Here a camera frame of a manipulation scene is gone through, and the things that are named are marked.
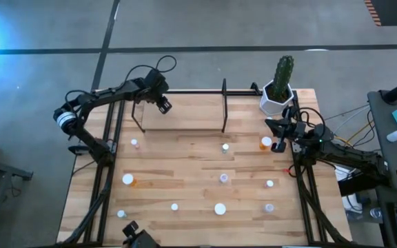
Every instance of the gray floor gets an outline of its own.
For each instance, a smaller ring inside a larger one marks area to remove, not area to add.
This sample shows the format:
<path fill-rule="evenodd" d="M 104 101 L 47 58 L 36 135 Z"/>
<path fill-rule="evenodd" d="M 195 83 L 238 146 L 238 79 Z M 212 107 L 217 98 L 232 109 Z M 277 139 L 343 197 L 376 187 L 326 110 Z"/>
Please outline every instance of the gray floor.
<path fill-rule="evenodd" d="M 112 3 L 0 0 L 0 49 L 100 48 Z M 360 44 L 397 44 L 397 27 L 376 27 L 362 0 L 123 0 L 110 47 Z M 223 78 L 229 88 L 264 85 L 284 54 L 295 58 L 292 87 L 315 88 L 326 117 L 365 104 L 370 90 L 397 85 L 397 50 L 176 53 L 178 66 L 166 77 L 171 88 L 216 88 Z M 100 88 L 118 85 L 132 66 L 155 65 L 163 55 L 109 54 Z M 52 113 L 68 90 L 91 88 L 98 58 L 0 55 L 0 161 L 34 171 L 31 182 L 14 182 L 22 195 L 3 204 L 0 247 L 55 241 L 74 156 Z M 339 134 L 348 137 L 365 122 L 361 114 Z M 362 148 L 377 149 L 376 139 Z M 382 244 L 375 225 L 351 229 L 361 244 Z"/>

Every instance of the small bottle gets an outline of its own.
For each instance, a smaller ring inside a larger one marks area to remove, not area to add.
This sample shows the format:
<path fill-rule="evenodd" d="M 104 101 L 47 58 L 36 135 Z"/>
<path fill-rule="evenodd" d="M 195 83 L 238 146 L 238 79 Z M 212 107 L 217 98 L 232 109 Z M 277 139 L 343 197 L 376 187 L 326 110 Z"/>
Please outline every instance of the small bottle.
<path fill-rule="evenodd" d="M 397 141 L 397 130 L 387 135 L 387 140 L 390 142 Z"/>
<path fill-rule="evenodd" d="M 223 215 L 226 212 L 226 206 L 223 203 L 215 204 L 214 211 L 216 215 Z"/>
<path fill-rule="evenodd" d="M 134 146 L 134 148 L 136 149 L 140 148 L 140 145 L 137 143 L 137 140 L 135 138 L 131 140 L 131 145 Z"/>
<path fill-rule="evenodd" d="M 380 207 L 374 207 L 370 209 L 370 216 L 373 218 L 382 218 L 383 213 L 380 210 Z"/>
<path fill-rule="evenodd" d="M 122 182 L 125 183 L 127 186 L 135 186 L 137 181 L 131 174 L 125 174 L 122 177 Z"/>
<path fill-rule="evenodd" d="M 177 210 L 179 210 L 179 206 L 176 203 L 172 203 L 171 210 L 172 211 L 177 211 Z"/>
<path fill-rule="evenodd" d="M 119 218 L 124 218 L 124 217 L 126 217 L 127 215 L 125 214 L 125 211 L 123 211 L 123 210 L 119 210 L 118 212 L 117 212 L 117 217 L 119 217 Z"/>
<path fill-rule="evenodd" d="M 266 204 L 265 206 L 264 206 L 264 208 L 263 208 L 263 210 L 266 212 L 266 213 L 272 213 L 272 211 L 274 211 L 274 206 L 272 205 L 272 204 Z"/>
<path fill-rule="evenodd" d="M 221 146 L 221 152 L 224 153 L 224 154 L 227 153 L 228 149 L 229 149 L 229 145 L 228 144 L 223 144 Z"/>
<path fill-rule="evenodd" d="M 272 145 L 272 139 L 270 137 L 263 137 L 260 142 L 260 149 L 266 150 Z"/>
<path fill-rule="evenodd" d="M 220 182 L 221 183 L 226 183 L 228 178 L 229 178 L 229 176 L 227 176 L 227 174 L 221 174 L 220 175 Z"/>
<path fill-rule="evenodd" d="M 265 187 L 269 188 L 269 187 L 273 187 L 274 186 L 274 181 L 272 180 L 267 180 L 265 183 Z"/>

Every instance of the white cable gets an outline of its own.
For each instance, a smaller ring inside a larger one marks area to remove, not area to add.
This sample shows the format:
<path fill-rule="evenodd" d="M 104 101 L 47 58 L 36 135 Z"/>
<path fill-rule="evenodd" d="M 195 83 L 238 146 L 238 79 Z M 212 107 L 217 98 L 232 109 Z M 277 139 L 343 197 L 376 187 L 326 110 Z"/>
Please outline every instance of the white cable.
<path fill-rule="evenodd" d="M 361 113 L 362 111 L 366 110 L 370 108 L 370 106 L 364 107 L 363 109 L 359 110 L 358 112 L 356 112 L 355 114 L 353 114 L 352 116 L 350 116 L 347 120 L 345 120 L 345 122 L 343 122 L 341 125 L 339 125 L 339 127 L 337 127 L 334 131 L 334 135 L 336 135 L 336 132 L 347 122 L 349 122 L 352 118 L 354 118 L 357 114 Z"/>

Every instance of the wooden tabletop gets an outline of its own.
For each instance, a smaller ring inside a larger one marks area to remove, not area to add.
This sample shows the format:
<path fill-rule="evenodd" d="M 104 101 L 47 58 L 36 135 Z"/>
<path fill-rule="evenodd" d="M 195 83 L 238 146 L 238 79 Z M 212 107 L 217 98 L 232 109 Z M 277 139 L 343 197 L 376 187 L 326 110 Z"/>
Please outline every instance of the wooden tabletop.
<path fill-rule="evenodd" d="M 296 91 L 301 107 L 318 110 L 313 89 Z M 283 172 L 292 164 L 291 151 L 287 148 L 279 154 L 258 147 L 262 137 L 272 135 L 258 108 L 259 100 L 259 96 L 229 96 L 224 134 L 218 130 L 142 133 L 131 119 L 132 104 L 127 103 L 104 245 L 120 245 L 125 238 L 121 230 L 132 220 L 163 246 L 306 245 L 296 180 Z M 136 108 L 135 117 L 140 121 L 147 107 L 141 104 Z M 85 124 L 94 136 L 102 136 L 107 109 L 103 106 L 93 110 Z M 206 112 L 197 112 L 197 116 L 206 118 Z M 310 120 L 320 122 L 312 113 Z M 133 138 L 138 140 L 139 149 L 130 144 Z M 224 143 L 230 147 L 226 154 L 221 151 Z M 78 157 L 74 169 L 91 160 L 89 156 Z M 73 176 L 58 241 L 65 240 L 85 216 L 95 167 L 89 166 Z M 126 173 L 135 177 L 135 186 L 122 183 Z M 226 184 L 219 182 L 223 173 L 229 176 Z M 334 170 L 318 163 L 314 173 L 323 211 L 339 232 L 351 240 Z M 274 186 L 265 188 L 266 180 L 273 180 Z M 172 203 L 179 206 L 178 211 L 171 210 Z M 214 213 L 217 203 L 226 206 L 222 216 Z M 274 211 L 265 213 L 263 206 L 269 203 L 274 205 Z M 127 217 L 117 217 L 118 210 L 124 210 Z M 93 236 L 97 234 L 98 220 L 99 213 Z M 311 220 L 317 233 L 313 213 Z"/>

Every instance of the white pot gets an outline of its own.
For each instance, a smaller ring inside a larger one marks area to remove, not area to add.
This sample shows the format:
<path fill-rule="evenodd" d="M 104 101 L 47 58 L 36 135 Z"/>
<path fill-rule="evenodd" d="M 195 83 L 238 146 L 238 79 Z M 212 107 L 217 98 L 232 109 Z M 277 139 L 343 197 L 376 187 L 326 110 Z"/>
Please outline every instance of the white pot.
<path fill-rule="evenodd" d="M 269 100 L 267 97 L 266 87 L 273 84 L 274 81 L 270 81 L 265 87 L 263 87 L 263 95 L 260 101 L 260 110 L 265 113 L 266 116 L 273 116 L 276 114 L 281 114 L 286 106 L 289 105 L 290 101 L 294 98 L 294 93 L 290 85 L 287 85 L 289 90 L 289 98 L 284 103 L 277 103 L 276 101 Z"/>

